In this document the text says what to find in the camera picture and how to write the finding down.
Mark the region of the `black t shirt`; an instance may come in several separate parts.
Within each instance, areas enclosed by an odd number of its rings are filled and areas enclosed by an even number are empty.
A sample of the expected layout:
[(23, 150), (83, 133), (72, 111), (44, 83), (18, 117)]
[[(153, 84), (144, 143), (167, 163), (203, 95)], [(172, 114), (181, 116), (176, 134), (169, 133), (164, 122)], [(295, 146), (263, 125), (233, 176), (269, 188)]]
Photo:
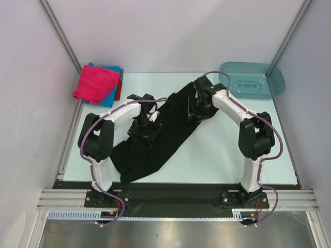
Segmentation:
[(189, 83), (171, 94), (159, 108), (156, 123), (161, 124), (161, 129), (153, 144), (145, 138), (129, 137), (113, 148), (110, 159), (120, 173), (121, 183), (128, 184), (159, 171), (195, 131), (200, 121), (188, 118), (188, 99), (195, 92)]

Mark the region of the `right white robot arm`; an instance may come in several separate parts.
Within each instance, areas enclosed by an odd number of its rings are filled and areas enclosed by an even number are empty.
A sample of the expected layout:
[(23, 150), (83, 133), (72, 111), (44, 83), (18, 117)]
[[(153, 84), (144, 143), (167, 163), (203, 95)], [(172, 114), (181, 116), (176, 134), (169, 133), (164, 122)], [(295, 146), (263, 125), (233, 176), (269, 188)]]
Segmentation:
[(262, 194), (262, 160), (275, 145), (274, 132), (266, 124), (271, 123), (271, 117), (267, 112), (250, 114), (225, 86), (213, 85), (205, 75), (193, 81), (193, 86), (196, 93), (188, 100), (189, 119), (194, 117), (200, 122), (211, 118), (214, 111), (221, 110), (239, 127), (238, 146), (245, 160), (238, 200), (242, 206), (251, 207)]

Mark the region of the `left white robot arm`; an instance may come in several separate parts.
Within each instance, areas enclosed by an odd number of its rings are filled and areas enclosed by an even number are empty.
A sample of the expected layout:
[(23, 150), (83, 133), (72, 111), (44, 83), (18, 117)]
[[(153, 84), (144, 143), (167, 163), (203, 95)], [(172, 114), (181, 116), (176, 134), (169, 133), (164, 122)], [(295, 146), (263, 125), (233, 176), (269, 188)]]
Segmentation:
[(135, 142), (142, 138), (152, 146), (161, 130), (161, 124), (156, 123), (159, 116), (157, 103), (165, 101), (167, 98), (132, 94), (118, 107), (99, 115), (89, 113), (85, 117), (78, 147), (81, 158), (89, 163), (92, 187), (98, 191), (96, 200), (102, 206), (107, 207), (114, 202), (114, 193), (109, 191), (113, 184), (109, 162), (116, 129), (132, 119), (127, 134)]

